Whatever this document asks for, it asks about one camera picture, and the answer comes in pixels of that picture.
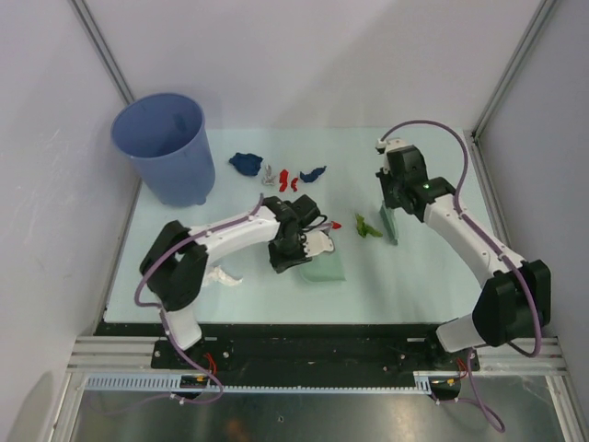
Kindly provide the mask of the white paper scrap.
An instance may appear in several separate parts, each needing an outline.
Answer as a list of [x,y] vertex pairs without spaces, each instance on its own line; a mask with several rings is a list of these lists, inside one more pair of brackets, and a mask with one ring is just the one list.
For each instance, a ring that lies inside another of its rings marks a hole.
[[208,286],[218,283],[224,286],[236,286],[240,285],[242,282],[242,278],[235,278],[234,276],[226,273],[220,266],[215,266],[211,268],[203,277],[202,285]]

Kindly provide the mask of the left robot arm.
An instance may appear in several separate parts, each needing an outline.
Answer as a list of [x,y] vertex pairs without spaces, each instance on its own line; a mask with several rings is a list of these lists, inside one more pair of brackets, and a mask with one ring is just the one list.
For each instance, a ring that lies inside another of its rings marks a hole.
[[276,273],[311,262],[335,250],[329,230],[311,226],[320,217],[315,201],[304,194],[293,202],[261,196],[250,211],[204,227],[167,223],[140,264],[134,300],[144,305],[145,287],[156,296],[153,306],[173,342],[172,358],[186,368],[202,361],[203,333],[192,305],[212,264],[256,244],[268,246]]

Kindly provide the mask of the blue plastic bucket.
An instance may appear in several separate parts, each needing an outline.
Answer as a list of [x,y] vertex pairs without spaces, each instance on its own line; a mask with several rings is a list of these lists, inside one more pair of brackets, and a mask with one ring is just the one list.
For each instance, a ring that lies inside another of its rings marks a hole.
[[177,93],[158,93],[123,109],[111,141],[160,203],[203,205],[215,182],[202,107]]

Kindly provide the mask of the small dark blue scrap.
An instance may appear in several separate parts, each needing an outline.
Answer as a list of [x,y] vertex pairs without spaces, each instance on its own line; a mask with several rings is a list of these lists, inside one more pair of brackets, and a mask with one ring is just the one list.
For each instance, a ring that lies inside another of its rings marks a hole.
[[299,172],[299,179],[304,183],[315,182],[325,173],[326,169],[327,169],[326,166],[322,166],[322,167],[314,168],[311,171],[309,171],[308,173],[300,171]]

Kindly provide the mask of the green dustpan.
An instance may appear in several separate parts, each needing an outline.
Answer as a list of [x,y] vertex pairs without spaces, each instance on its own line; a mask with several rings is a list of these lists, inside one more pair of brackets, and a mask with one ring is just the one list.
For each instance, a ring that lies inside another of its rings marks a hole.
[[322,253],[311,262],[299,267],[299,273],[308,283],[341,282],[346,280],[341,256],[337,251]]

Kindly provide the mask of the green hand brush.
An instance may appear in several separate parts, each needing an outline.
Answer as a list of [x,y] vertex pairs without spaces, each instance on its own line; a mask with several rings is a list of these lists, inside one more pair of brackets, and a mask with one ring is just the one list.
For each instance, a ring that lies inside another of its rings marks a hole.
[[387,233],[387,238],[389,242],[393,246],[398,245],[398,227],[396,223],[396,218],[394,215],[394,210],[390,209],[386,206],[385,203],[381,204],[379,209],[379,214],[384,226],[384,229]]

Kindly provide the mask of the green paper scrap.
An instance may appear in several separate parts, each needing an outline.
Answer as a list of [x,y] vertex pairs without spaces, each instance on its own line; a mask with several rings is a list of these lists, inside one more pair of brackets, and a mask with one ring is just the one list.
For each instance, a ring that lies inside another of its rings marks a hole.
[[375,227],[372,227],[371,225],[369,225],[365,221],[365,218],[362,215],[355,213],[354,218],[355,218],[355,222],[356,222],[356,231],[360,237],[362,237],[362,238],[367,238],[367,237],[382,238],[383,237],[383,233],[381,231],[379,231],[378,229],[376,229]]

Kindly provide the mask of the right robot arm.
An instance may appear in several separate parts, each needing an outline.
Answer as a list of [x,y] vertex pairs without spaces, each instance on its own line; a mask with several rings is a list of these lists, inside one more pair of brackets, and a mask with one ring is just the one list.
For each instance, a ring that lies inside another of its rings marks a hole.
[[532,336],[539,353],[541,329],[550,321],[551,274],[541,260],[529,262],[502,244],[461,205],[457,189],[442,177],[430,178],[424,157],[414,145],[380,141],[384,158],[379,178],[384,206],[403,209],[435,231],[473,272],[481,292],[473,311],[440,325],[424,346],[426,362],[446,369],[459,351],[488,345],[514,345]]

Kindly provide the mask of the grey paper scrap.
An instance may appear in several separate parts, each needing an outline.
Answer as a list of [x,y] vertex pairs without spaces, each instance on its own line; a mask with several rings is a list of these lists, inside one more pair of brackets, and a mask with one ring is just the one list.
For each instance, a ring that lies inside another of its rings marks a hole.
[[273,173],[272,167],[270,164],[265,164],[263,166],[263,173],[261,177],[261,183],[264,186],[274,186],[277,181],[277,176]]

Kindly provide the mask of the large dark blue scrap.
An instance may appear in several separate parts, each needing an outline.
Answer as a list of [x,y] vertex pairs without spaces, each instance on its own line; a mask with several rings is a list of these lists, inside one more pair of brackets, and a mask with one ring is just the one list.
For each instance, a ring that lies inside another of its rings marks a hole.
[[256,177],[260,172],[263,158],[251,153],[235,153],[228,162],[239,174]]

